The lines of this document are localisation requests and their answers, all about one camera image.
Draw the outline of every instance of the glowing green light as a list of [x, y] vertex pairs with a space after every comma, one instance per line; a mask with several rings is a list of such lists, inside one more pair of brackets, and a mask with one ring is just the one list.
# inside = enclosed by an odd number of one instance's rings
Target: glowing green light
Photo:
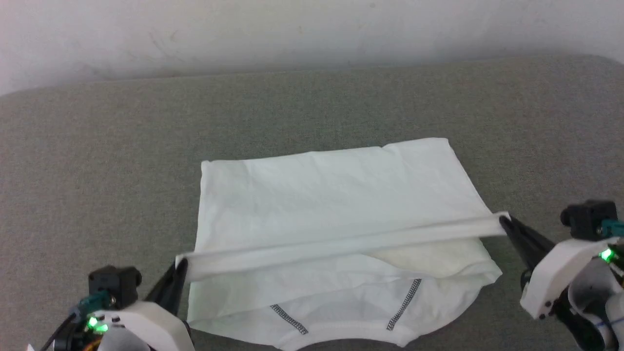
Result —
[[99, 327], [95, 328], [95, 331], [98, 333], [104, 333], [109, 329], [109, 326], [106, 324], [102, 324]]
[[613, 255], [615, 255], [615, 253], [611, 249], [607, 249], [600, 253], [600, 258], [609, 262], [613, 258]]

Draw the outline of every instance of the gray cushion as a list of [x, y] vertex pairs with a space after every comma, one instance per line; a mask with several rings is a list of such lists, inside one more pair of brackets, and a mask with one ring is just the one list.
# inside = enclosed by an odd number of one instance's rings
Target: gray cushion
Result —
[[[0, 98], [0, 342], [40, 347], [87, 293], [87, 273], [135, 265], [146, 293], [192, 250], [200, 161], [446, 137], [492, 210], [554, 240], [567, 204], [624, 208], [624, 66], [592, 56], [396, 69], [81, 84]], [[411, 350], [572, 349], [519, 305], [520, 259]], [[183, 301], [182, 316], [186, 301]], [[198, 350], [270, 350], [195, 333]], [[310, 350], [396, 349], [340, 340]]]

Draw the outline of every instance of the gray fabric surface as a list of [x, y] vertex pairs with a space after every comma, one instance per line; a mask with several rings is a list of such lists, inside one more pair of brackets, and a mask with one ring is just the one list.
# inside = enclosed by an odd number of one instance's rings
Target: gray fabric surface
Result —
[[[399, 69], [106, 82], [0, 98], [0, 345], [40, 347], [87, 292], [87, 273], [135, 265], [145, 294], [192, 250], [200, 161], [446, 137], [492, 210], [568, 237], [587, 198], [624, 213], [624, 67], [591, 56]], [[485, 240], [503, 276], [409, 350], [571, 350], [519, 305], [522, 265]], [[181, 310], [185, 314], [186, 301]], [[198, 350], [271, 350], [195, 333]], [[339, 340], [307, 350], [396, 350]]]

